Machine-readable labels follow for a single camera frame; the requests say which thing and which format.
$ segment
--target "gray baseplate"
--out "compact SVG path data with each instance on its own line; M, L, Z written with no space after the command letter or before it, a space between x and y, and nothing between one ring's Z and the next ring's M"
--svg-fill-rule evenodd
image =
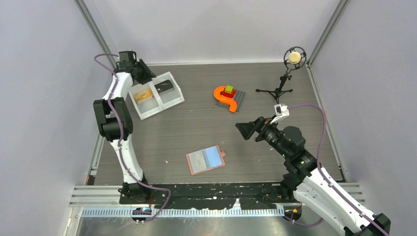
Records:
M240 107L242 106L243 100L245 99L246 92L242 92L237 89L235 90L236 90L236 93L235 93L235 96L233 97L233 100L235 100L236 103L238 104L238 108L236 108L236 111L238 112L240 110ZM225 107L227 109L230 107L230 105L221 103L219 101L216 101L216 105Z

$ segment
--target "yellow sponge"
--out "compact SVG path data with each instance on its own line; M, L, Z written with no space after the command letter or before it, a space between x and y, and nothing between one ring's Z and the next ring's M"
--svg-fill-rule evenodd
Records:
M301 55L299 52L292 52L288 56L288 60L291 64L298 64L301 61Z

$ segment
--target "reflective surface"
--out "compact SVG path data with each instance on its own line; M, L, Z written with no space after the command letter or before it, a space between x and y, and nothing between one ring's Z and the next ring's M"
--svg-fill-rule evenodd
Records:
M313 224L319 216L303 206L300 222ZM313 228L293 225L281 217L160 218L134 224L131 218L82 218L77 236L337 236L327 223Z

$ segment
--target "black tripod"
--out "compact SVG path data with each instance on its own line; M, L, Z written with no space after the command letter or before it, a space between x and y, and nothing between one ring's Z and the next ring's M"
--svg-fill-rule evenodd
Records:
M256 92L267 92L271 94L271 96L275 99L277 103L279 103L279 97L282 96L286 92L292 92L293 90L282 90L282 87L284 87L285 82L288 80L291 80L292 75L289 75L288 73L285 73L283 76L279 77L281 80L281 83L279 84L279 88L276 88L274 91L272 90L260 90L256 89Z

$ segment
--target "gray wall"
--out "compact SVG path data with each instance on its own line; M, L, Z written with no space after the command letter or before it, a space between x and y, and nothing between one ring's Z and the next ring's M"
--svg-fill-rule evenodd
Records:
M313 49L337 3L87 0L106 42L147 63L282 61L292 46Z
M351 1L313 64L338 150L369 207L415 235L417 2Z
M2 1L0 22L0 235L57 236L111 77L74 1Z

